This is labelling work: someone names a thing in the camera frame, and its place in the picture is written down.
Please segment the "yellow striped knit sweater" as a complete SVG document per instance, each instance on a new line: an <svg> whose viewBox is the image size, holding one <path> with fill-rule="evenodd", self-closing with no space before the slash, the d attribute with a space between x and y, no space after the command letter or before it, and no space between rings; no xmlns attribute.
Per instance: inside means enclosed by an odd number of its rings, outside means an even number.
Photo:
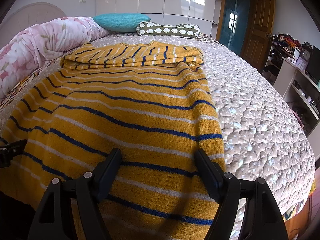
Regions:
<svg viewBox="0 0 320 240"><path fill-rule="evenodd" d="M1 170L1 191L37 207L54 177L76 179L113 148L122 163L100 204L114 239L203 239L218 205L194 153L224 163L218 114L199 47L85 44L29 89L2 138L27 141Z"/></svg>

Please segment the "pile of colourful clothes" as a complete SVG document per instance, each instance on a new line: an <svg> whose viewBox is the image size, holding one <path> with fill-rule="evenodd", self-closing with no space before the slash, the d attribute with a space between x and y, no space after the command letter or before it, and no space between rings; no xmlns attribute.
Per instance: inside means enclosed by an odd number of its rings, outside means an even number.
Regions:
<svg viewBox="0 0 320 240"><path fill-rule="evenodd" d="M272 35L272 38L272 49L282 49L288 53L293 54L295 49L298 49L298 51L300 51L302 48L301 43L297 39L294 39L290 34Z"/></svg>

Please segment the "beige quilted bedspread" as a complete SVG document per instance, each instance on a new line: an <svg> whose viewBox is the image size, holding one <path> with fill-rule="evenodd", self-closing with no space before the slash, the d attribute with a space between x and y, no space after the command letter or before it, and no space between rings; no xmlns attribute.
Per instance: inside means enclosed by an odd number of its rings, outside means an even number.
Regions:
<svg viewBox="0 0 320 240"><path fill-rule="evenodd" d="M202 71L218 114L223 139L222 169L239 179L265 179L281 213L306 199L315 174L311 146L282 96L255 68L232 51L208 37L189 40L119 34L85 44L101 48L119 43L148 44L153 41L199 47L202 51ZM59 57L60 67L63 57L83 45ZM1 114L2 145L10 144L3 140L2 133L14 107ZM1 239L27 239L25 228L31 217L22 211L34 211L38 206L32 207L8 197L18 204L1 205Z"/></svg>

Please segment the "pink floral duvet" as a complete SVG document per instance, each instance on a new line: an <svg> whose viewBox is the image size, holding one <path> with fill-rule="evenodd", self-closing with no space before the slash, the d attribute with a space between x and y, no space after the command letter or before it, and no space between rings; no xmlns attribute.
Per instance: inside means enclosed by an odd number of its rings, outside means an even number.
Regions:
<svg viewBox="0 0 320 240"><path fill-rule="evenodd" d="M1 99L37 68L107 34L91 17L62 17L20 31L1 49Z"/></svg>

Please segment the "white shelf unit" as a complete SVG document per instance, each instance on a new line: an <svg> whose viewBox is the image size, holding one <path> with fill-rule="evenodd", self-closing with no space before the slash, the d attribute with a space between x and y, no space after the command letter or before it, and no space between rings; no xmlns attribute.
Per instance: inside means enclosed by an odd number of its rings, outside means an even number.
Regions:
<svg viewBox="0 0 320 240"><path fill-rule="evenodd" d="M283 58L273 87L289 105L305 135L319 125L319 87L308 74Z"/></svg>

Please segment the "pink padded headboard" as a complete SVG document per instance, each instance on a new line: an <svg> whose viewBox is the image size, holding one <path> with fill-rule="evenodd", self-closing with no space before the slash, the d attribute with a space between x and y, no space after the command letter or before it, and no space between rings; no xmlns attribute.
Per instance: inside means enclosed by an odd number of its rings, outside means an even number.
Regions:
<svg viewBox="0 0 320 240"><path fill-rule="evenodd" d="M62 17L66 14L50 3L37 2L21 7L1 24L1 49L20 31Z"/></svg>

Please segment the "black monitor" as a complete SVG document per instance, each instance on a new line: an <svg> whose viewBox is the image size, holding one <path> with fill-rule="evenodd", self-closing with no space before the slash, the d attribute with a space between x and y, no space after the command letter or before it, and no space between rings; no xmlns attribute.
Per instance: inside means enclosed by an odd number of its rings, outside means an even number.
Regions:
<svg viewBox="0 0 320 240"><path fill-rule="evenodd" d="M313 46L312 53L309 59L309 63L306 67L305 72L310 76L313 81L317 84L320 80L320 50Z"/></svg>

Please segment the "teal pillow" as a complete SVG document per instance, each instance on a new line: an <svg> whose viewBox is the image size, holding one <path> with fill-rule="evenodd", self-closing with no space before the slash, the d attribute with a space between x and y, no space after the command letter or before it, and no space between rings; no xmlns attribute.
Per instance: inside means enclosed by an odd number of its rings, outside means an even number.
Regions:
<svg viewBox="0 0 320 240"><path fill-rule="evenodd" d="M102 28L119 33L135 32L140 22L150 20L149 16L140 13L108 13L93 17Z"/></svg>

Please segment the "small desk clock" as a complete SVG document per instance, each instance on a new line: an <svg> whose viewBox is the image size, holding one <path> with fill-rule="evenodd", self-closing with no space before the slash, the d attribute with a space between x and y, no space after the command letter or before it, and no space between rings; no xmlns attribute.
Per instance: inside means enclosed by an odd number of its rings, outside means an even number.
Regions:
<svg viewBox="0 0 320 240"><path fill-rule="evenodd" d="M301 52L300 52L300 57L304 61L309 62L310 57L311 57L311 53L312 53L312 45L310 43L308 43L308 42L305 42L302 45L302 49L301 49Z"/></svg>

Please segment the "brown wooden door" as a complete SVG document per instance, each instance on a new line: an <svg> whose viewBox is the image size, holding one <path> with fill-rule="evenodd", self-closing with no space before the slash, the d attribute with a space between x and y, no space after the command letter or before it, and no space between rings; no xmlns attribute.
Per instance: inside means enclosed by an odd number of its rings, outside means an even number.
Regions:
<svg viewBox="0 0 320 240"><path fill-rule="evenodd" d="M261 71L268 57L270 36L273 31L276 0L253 0L249 25L241 51L242 58Z"/></svg>

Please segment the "olive bolster with white sheep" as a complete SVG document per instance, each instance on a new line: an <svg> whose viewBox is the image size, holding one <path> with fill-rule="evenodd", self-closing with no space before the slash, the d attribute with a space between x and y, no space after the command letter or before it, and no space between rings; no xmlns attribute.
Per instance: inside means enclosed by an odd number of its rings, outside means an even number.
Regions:
<svg viewBox="0 0 320 240"><path fill-rule="evenodd" d="M200 35L200 28L196 24L183 23L178 25L158 24L142 21L136 27L139 36L176 36L196 39Z"/></svg>

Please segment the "white glossy wardrobe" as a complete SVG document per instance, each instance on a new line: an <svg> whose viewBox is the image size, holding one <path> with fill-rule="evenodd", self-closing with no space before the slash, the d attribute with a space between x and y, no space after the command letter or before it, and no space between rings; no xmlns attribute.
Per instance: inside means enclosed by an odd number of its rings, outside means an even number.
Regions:
<svg viewBox="0 0 320 240"><path fill-rule="evenodd" d="M142 13L153 22L177 25L192 23L212 38L219 22L218 0L96 0L98 15L105 13Z"/></svg>

